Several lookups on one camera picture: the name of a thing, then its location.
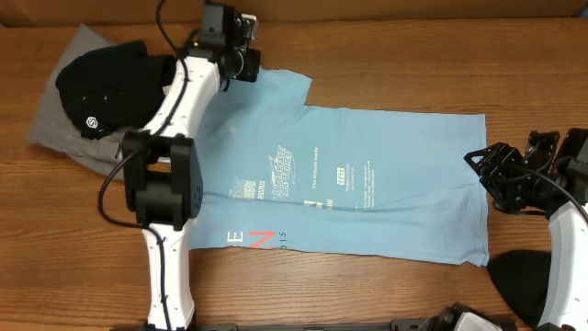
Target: light blue t-shirt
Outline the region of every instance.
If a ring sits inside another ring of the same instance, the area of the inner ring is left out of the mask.
[[[486,264],[486,194],[463,160],[486,147],[484,116],[310,107],[310,85],[262,71],[212,100],[190,247]]]

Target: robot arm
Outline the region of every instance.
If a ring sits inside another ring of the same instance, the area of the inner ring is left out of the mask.
[[[548,297],[539,325],[588,330],[588,227],[567,202],[549,218],[551,268]]]
[[[142,232],[151,279],[146,328],[152,330],[195,327],[188,242],[203,185],[193,138],[221,83],[228,85],[229,79],[254,82],[259,70],[259,51],[249,49],[255,17],[241,15],[232,6],[207,4],[202,25],[202,30],[193,33],[198,41],[190,37],[179,55],[186,68],[177,62],[174,81],[156,115],[143,131],[127,133],[121,146],[124,157],[136,154],[124,165],[127,205],[136,211],[137,222],[151,230]],[[148,168],[157,162],[169,163],[170,171]],[[153,231],[161,237],[160,245]]]
[[[569,130],[556,157],[559,137],[533,131],[524,156],[497,143],[465,159],[496,209],[549,219],[551,266],[537,330],[588,330],[588,130]],[[539,211],[523,211],[526,207]]]

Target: cap logo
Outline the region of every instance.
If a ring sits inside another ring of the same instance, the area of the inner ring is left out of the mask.
[[[95,117],[88,117],[87,120],[85,120],[85,124],[88,126],[88,128],[92,128],[95,129],[98,127],[98,121],[96,120]]]

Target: black base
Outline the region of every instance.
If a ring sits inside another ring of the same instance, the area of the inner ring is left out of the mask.
[[[423,318],[399,319],[381,324],[340,324],[340,325],[262,325],[237,326],[235,324],[196,325],[187,331],[417,331],[425,321]],[[167,331],[153,330],[147,326],[114,328],[110,331]]]

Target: gray t-shirt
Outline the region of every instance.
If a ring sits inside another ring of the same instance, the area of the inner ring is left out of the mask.
[[[78,56],[113,45],[116,43],[87,26],[79,27],[51,72],[28,133],[29,143],[66,153],[80,164],[104,175],[108,174],[119,161],[117,154],[124,130],[100,140],[82,138],[63,110],[55,80],[62,68]],[[116,179],[122,179],[122,172],[117,174]]]

